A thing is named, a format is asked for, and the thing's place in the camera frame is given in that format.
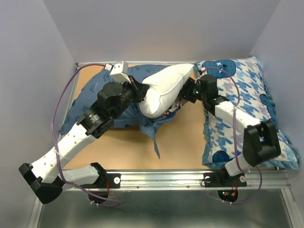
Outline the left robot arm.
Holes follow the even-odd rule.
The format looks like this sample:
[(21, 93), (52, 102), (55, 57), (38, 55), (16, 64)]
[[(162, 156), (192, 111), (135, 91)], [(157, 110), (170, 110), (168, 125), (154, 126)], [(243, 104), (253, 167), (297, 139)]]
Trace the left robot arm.
[(65, 171), (62, 167), (112, 128), (114, 120), (130, 104), (142, 102), (148, 89), (149, 85), (137, 82), (132, 76), (124, 82), (106, 83), (98, 92), (97, 100), (49, 152), (35, 162), (19, 167), (20, 174), (41, 203), (54, 201), (64, 190), (72, 187), (83, 191), (90, 187), (105, 188), (104, 195), (87, 194), (91, 203), (97, 206), (109, 200), (109, 189), (117, 188), (119, 183), (99, 163)]

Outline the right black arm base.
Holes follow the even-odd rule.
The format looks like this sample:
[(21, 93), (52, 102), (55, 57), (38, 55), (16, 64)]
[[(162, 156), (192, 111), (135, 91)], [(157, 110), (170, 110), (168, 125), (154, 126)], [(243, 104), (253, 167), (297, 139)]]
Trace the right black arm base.
[(219, 199), (233, 204), (238, 199), (238, 188), (246, 187), (247, 180), (243, 173), (229, 176), (226, 172), (217, 171), (204, 173), (200, 185), (206, 188), (218, 188)]

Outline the dark blue lettered pillowcase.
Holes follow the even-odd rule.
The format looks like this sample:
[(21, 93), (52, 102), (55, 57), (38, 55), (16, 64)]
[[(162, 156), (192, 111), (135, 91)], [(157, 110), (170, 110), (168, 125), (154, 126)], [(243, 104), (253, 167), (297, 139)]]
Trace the dark blue lettered pillowcase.
[(58, 132), (67, 134), (74, 124), (83, 123), (86, 131), (98, 139), (110, 128), (138, 125), (143, 134), (155, 141), (157, 130), (163, 123), (172, 121), (175, 113), (153, 119), (144, 116), (138, 103), (129, 103), (120, 96), (122, 85), (109, 74), (108, 70), (102, 69), (87, 82)]

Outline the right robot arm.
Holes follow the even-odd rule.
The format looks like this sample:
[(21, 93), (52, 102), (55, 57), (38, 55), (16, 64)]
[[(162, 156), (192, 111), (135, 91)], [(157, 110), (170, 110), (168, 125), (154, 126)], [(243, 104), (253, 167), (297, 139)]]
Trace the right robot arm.
[(203, 178), (206, 187), (211, 184), (230, 185), (250, 168), (281, 155), (275, 123), (252, 117), (220, 95), (214, 76), (205, 75), (196, 80), (189, 78), (179, 97), (192, 103), (201, 101), (206, 111), (231, 125), (233, 136), (240, 133), (243, 137), (242, 153), (235, 152), (235, 157), (219, 171)]

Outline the white pillow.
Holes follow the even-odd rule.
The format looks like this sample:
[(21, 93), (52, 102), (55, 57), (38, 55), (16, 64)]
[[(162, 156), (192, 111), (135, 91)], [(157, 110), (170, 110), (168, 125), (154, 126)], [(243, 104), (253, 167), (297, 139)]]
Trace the white pillow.
[(186, 100), (178, 95), (193, 68), (193, 64), (172, 65), (145, 78), (142, 83), (149, 85), (149, 89), (144, 101), (139, 103), (142, 114), (153, 119), (182, 107)]

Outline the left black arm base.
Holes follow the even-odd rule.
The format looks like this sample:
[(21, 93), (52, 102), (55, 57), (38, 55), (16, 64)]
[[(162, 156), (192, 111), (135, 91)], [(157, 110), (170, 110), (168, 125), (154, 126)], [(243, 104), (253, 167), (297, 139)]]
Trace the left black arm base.
[(103, 189), (102, 191), (92, 192), (93, 194), (109, 198), (110, 189), (120, 188), (121, 175), (119, 173), (107, 173), (99, 177), (96, 182), (88, 185), (88, 189)]

